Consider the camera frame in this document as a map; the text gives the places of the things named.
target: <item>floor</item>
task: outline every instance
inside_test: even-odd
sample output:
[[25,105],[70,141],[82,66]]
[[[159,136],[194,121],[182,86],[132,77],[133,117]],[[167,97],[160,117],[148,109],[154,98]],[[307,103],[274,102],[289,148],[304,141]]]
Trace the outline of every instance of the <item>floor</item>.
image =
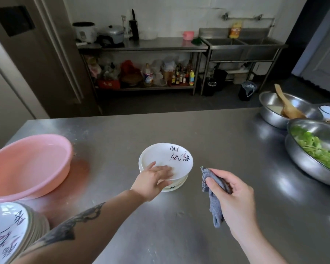
[[[280,84],[284,92],[311,103],[330,103],[330,94],[314,89],[294,76],[269,81],[264,90],[274,91],[275,83]],[[258,93],[253,94],[250,101],[243,102],[238,98],[239,88],[240,85],[228,84],[210,97],[200,96],[197,92],[192,96],[192,90],[105,92],[100,95],[99,105],[104,115],[260,107]]]

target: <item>metal bowl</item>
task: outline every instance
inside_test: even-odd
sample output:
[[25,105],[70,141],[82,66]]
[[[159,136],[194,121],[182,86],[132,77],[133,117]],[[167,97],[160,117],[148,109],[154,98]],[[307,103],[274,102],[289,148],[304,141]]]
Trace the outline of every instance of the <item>metal bowl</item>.
[[330,124],[324,121],[294,119],[287,124],[288,135],[285,139],[286,150],[292,160],[313,178],[330,185],[330,169],[308,155],[291,135],[291,128],[300,126],[319,137],[322,147],[330,150]]
[[[284,93],[284,95],[288,100],[291,101],[292,105],[302,111],[307,118],[315,120],[323,119],[323,114],[319,111],[318,106],[313,105],[292,94]],[[276,95],[276,93],[265,91],[259,95],[259,101],[263,105],[260,110],[260,115],[263,117],[263,119],[274,127],[286,129],[287,123],[290,121],[290,119],[275,113],[268,107],[269,105],[281,107],[284,106],[283,102]]]

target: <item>bowl of green vegetables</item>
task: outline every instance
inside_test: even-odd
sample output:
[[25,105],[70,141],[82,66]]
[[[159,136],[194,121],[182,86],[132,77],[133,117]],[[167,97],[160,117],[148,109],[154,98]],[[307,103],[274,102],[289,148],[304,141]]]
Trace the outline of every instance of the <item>bowl of green vegetables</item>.
[[294,119],[287,131],[285,146],[292,160],[311,177],[330,185],[330,124]]

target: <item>person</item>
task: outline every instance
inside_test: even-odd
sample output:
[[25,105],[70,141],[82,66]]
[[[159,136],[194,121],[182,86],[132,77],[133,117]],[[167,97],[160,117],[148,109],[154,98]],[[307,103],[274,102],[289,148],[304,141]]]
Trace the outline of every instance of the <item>person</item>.
[[[121,224],[144,202],[153,200],[172,176],[168,166],[151,163],[142,171],[130,190],[70,218],[40,238],[12,264],[89,264],[110,242]],[[233,189],[224,192],[212,179],[206,182],[218,197],[222,213],[233,237],[251,264],[286,264],[284,258],[262,235],[255,216],[254,192],[228,171],[211,168]]]

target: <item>person's left hand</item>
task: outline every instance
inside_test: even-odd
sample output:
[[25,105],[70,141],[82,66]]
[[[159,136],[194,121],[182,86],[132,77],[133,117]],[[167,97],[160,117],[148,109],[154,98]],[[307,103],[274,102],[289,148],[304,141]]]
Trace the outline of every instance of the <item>person's left hand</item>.
[[150,163],[136,178],[131,190],[140,194],[144,201],[152,201],[154,197],[166,187],[169,186],[172,181],[161,181],[170,179],[173,175],[172,168],[169,166],[157,166],[154,167],[155,161]]

